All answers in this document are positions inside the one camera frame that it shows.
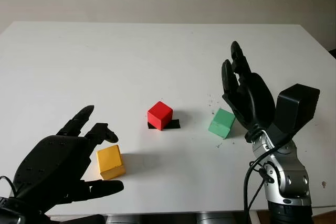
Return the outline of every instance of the metal base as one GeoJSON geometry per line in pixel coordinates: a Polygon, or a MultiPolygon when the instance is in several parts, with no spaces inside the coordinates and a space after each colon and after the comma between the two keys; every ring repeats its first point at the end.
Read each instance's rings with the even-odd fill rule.
{"type": "Polygon", "coordinates": [[[140,215],[109,215],[106,223],[141,224],[140,215]]]}
{"type": "Polygon", "coordinates": [[[197,224],[236,224],[231,212],[203,212],[196,214],[197,224]]]}

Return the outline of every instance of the robotic hand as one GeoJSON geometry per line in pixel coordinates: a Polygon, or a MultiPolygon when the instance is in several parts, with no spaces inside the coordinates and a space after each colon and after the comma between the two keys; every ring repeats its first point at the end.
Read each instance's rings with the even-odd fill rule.
{"type": "Polygon", "coordinates": [[[231,45],[231,55],[233,63],[225,60],[222,65],[223,99],[247,129],[245,139],[253,144],[257,158],[250,163],[244,181],[246,221],[255,198],[248,206],[247,185],[255,170],[263,178],[259,190],[266,182],[271,223],[313,223],[308,174],[297,158],[292,137],[313,118],[320,91],[295,84],[279,94],[275,107],[269,89],[251,72],[236,41],[231,45]],[[240,85],[234,73],[239,75],[240,85]]]}
{"type": "MultiPolygon", "coordinates": [[[[13,196],[0,197],[0,223],[42,224],[50,221],[44,214],[57,204],[111,195],[123,190],[118,180],[81,180],[97,144],[118,141],[107,123],[96,123],[84,136],[81,128],[89,120],[93,105],[83,108],[56,135],[42,139],[22,161],[11,185],[13,196]]],[[[105,223],[95,215],[71,223],[105,223]]]]}

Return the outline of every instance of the black cable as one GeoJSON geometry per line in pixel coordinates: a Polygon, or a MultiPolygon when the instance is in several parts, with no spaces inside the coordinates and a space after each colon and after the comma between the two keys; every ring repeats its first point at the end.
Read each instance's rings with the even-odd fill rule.
{"type": "MultiPolygon", "coordinates": [[[[254,163],[254,161],[250,161],[249,166],[251,166],[253,163],[254,163]]],[[[262,169],[265,169],[260,163],[258,163],[257,165],[259,165],[262,169]]]]}
{"type": "Polygon", "coordinates": [[[276,152],[282,147],[282,145],[278,145],[277,147],[274,147],[267,152],[261,154],[254,162],[253,164],[249,167],[249,169],[246,172],[245,179],[244,179],[244,216],[245,216],[245,223],[248,223],[248,203],[247,203],[247,186],[248,186],[248,181],[250,179],[250,175],[253,172],[253,169],[262,161],[265,157],[268,155],[276,152]]]}
{"type": "Polygon", "coordinates": [[[258,193],[259,193],[260,190],[262,189],[262,186],[264,185],[264,182],[265,182],[265,180],[263,179],[262,182],[260,183],[260,185],[259,185],[259,187],[258,187],[256,193],[253,195],[253,198],[252,198],[250,204],[248,205],[247,211],[250,211],[250,208],[251,208],[251,206],[252,206],[252,204],[253,204],[253,201],[256,199],[258,193]]]}
{"type": "Polygon", "coordinates": [[[16,197],[17,193],[16,193],[16,190],[15,190],[15,187],[14,187],[12,181],[11,181],[8,177],[6,177],[6,176],[0,176],[0,179],[2,179],[2,178],[5,179],[5,180],[9,183],[9,185],[10,185],[11,188],[12,188],[14,197],[16,197]]]}

